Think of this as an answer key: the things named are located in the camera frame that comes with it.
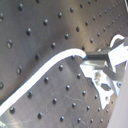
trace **metal bracket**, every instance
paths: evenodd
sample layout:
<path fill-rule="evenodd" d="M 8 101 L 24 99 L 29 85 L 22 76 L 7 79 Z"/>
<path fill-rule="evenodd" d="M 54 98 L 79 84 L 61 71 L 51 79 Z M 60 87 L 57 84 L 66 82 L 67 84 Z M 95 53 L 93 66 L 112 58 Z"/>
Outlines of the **metal bracket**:
<path fill-rule="evenodd" d="M 118 72 L 116 66 L 128 60 L 128 38 L 116 35 L 111 44 L 109 48 L 86 53 L 87 58 L 80 64 L 85 77 L 92 79 L 99 93 L 102 109 L 109 104 L 113 93 L 119 95 L 125 67 Z"/>

